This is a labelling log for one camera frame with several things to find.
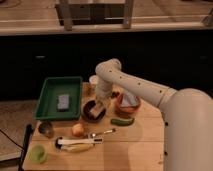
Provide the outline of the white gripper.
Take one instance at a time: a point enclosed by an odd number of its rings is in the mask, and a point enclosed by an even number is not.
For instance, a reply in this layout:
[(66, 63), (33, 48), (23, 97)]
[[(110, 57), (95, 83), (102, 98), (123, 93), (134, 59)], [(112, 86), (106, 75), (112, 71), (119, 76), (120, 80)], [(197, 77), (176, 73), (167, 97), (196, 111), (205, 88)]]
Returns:
[(112, 95), (112, 84), (103, 79), (99, 79), (95, 87), (95, 95), (98, 101), (108, 103)]

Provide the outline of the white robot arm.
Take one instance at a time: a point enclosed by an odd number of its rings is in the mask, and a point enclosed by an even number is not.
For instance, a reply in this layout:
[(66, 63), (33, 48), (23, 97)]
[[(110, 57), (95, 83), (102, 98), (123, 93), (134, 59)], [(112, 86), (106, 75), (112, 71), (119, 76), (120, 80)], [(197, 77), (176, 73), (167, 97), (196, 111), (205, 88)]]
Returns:
[(114, 84), (158, 108), (164, 120), (164, 171), (213, 171), (213, 98), (207, 93), (144, 80), (121, 71), (110, 59), (99, 63), (96, 96), (109, 97)]

